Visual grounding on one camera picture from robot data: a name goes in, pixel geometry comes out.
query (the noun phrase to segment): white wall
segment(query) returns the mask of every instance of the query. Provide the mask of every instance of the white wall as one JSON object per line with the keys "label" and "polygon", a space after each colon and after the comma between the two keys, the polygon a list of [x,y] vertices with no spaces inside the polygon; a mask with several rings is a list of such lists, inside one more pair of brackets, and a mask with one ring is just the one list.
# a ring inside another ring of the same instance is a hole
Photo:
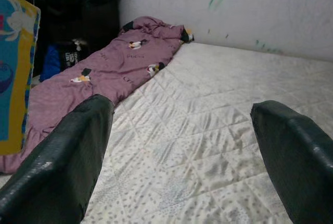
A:
{"label": "white wall", "polygon": [[333,60],[333,0],[121,0],[120,12],[184,24],[201,43]]}

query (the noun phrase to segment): black bag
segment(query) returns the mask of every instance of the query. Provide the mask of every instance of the black bag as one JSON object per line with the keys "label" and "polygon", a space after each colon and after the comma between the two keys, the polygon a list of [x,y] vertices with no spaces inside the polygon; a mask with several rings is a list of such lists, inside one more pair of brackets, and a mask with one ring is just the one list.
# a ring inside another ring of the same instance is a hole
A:
{"label": "black bag", "polygon": [[57,43],[57,49],[61,71],[73,67],[89,55],[89,46],[85,41],[59,42]]}

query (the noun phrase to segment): pink comforter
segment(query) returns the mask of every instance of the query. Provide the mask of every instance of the pink comforter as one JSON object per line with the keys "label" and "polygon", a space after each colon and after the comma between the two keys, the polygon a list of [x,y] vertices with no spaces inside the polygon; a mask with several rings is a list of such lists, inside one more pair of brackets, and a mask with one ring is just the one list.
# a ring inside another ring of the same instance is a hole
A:
{"label": "pink comforter", "polygon": [[[151,75],[148,66],[167,65],[181,45],[183,26],[171,26],[151,17],[134,20],[133,30],[122,31],[108,46],[60,74],[34,87],[30,93],[27,140],[21,153],[0,156],[0,172],[14,173],[31,151],[79,103],[94,94],[109,98],[114,105]],[[144,44],[139,49],[130,42]],[[90,82],[74,83],[83,69],[91,69]]]}

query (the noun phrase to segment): colorful poster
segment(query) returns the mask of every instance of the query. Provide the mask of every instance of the colorful poster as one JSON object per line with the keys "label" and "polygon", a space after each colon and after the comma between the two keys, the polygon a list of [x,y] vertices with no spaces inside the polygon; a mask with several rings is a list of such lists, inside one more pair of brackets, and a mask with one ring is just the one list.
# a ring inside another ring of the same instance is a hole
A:
{"label": "colorful poster", "polygon": [[0,0],[0,155],[24,145],[40,17],[25,0]]}

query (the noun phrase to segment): white quilted mattress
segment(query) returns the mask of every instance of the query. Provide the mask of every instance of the white quilted mattress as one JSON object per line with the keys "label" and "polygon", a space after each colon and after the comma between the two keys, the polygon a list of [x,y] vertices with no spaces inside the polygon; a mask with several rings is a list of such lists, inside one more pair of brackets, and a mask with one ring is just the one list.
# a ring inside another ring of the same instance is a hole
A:
{"label": "white quilted mattress", "polygon": [[333,137],[332,71],[329,62],[183,45],[117,107],[82,223],[291,223],[250,110],[277,100]]}

